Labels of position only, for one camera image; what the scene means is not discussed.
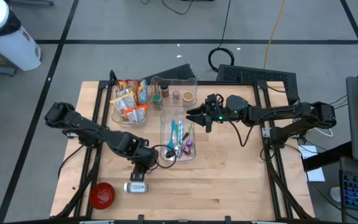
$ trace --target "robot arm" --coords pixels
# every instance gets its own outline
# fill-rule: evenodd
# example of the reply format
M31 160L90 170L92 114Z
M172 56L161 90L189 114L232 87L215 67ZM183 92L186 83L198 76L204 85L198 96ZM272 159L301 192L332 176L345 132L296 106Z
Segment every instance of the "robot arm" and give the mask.
M131 181L143 181L144 174L156 165L158 151L149 148L149 141L122 131L111 131L82 117L69 103L54 103L45 116L46 125L78 135L80 144L95 147L104 142L118 156L135 164Z
M300 103L291 106L261 108L251 106L240 96L231 95L223 107L220 95L208 95L200 107L187 111L187 119L212 130L212 122L241 121L246 126L255 126L265 121L298 118L299 120L283 128L265 128L264 137L270 139L273 147L283 148L290 136L306 134L312 128L328 129L336 125L334 107L326 103Z

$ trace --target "wooden tabletop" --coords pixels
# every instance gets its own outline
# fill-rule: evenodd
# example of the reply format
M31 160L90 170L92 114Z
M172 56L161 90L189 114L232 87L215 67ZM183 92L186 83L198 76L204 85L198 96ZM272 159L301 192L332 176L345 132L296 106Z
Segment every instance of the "wooden tabletop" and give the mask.
M278 90L284 90L282 82L268 82ZM96 99L98 82L83 82L77 112L91 119ZM223 97L239 95L255 105L252 86L199 86L197 105L207 95L219 93ZM106 91L102 96L99 123L101 121ZM272 106L287 105L284 93L269 89ZM147 125L144 128L122 128L111 119L114 111L110 106L107 126L110 129L130 131L136 136L148 139L150 145L160 144L160 114L149 106ZM276 121L276 126L286 126L290 120ZM236 124L242 139L249 128ZM125 194L123 186L129 182L133 165L118 157L104 144L98 182L110 183L116 192L113 204L105 210L93 210L92 219L135 220L145 215L146 220L223 220L230 215L232 220L274 220L272 197L265 162L259 157L262 138L259 127L255 127L248 143L241 147L234 128L229 123L213 124L211 133L195 126L197 155L188 162L178 162L171 169L156 169L147 174L149 184L146 194ZM289 139L287 144L298 147ZM69 139L65 157L79 147L77 139ZM314 216L310 194L306 183L299 152L286 147L281 150L282 161L290 192L298 203ZM62 210L78 188L85 150L71 158L62 169L58 181L51 215ZM281 216L285 217L282 194L279 194ZM84 193L81 214L85 214L89 191Z

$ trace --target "snack package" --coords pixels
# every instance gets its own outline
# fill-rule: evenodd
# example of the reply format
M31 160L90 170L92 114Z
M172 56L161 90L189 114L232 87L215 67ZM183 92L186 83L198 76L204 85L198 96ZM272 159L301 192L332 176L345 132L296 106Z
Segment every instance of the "snack package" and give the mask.
M130 122L141 122L144 120L146 114L147 105L141 105L135 109L124 110L124 114L128 117Z
M125 80L118 80L118 90L122 91L128 88L127 83Z
M127 87L131 88L134 93L137 92L139 88L139 81L138 80L126 80Z
M130 88L126 88L125 90L117 92L117 97L124 96L125 94L131 93L131 91Z
M142 80L139 83L139 88L137 89L137 104L145 105L147 99L147 83L146 80Z
M124 110L133 109L137 106L133 91L114 100L111 100L110 103L114 105L114 107L121 116L125 115Z

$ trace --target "white trash bin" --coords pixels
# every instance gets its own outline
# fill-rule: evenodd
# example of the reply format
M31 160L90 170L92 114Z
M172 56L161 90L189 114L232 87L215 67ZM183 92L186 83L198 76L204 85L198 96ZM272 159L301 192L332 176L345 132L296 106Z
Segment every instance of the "white trash bin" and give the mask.
M0 0L0 54L23 71L41 64L41 48L4 0Z

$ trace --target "gray floor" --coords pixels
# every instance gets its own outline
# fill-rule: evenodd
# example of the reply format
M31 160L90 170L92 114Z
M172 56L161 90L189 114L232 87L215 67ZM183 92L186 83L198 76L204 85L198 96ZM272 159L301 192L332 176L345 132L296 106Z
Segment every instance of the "gray floor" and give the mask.
M11 3L12 10L29 34L37 40L60 39L73 0L48 4ZM185 11L187 2L166 0ZM358 24L358 0L347 0ZM228 0L195 2L180 16L159 0L143 5L140 0L80 0L68 39L220 39ZM232 0L226 39L268 39L280 10L280 1ZM340 1L288 0L275 39L357 40ZM215 80L207 56L216 44L64 45L41 119L19 179L6 222L47 218L50 213L57 169L67 140L60 131L44 125L43 116L55 101L76 104L81 82L105 80L110 69L118 78L140 78L189 63L201 80ZM236 65L262 68L266 45L227 44ZM57 45L43 44L42 65L14 77L0 75L0 205L21 151L40 92ZM214 64L229 63L216 53ZM345 78L358 75L357 45L272 45L267 68L295 72L302 101L332 102L346 94ZM350 140L347 108L336 111L334 137L314 131L308 139L331 148ZM325 167L326 182L312 183L325 194L339 185L333 164ZM340 212L310 188L316 216L340 221Z

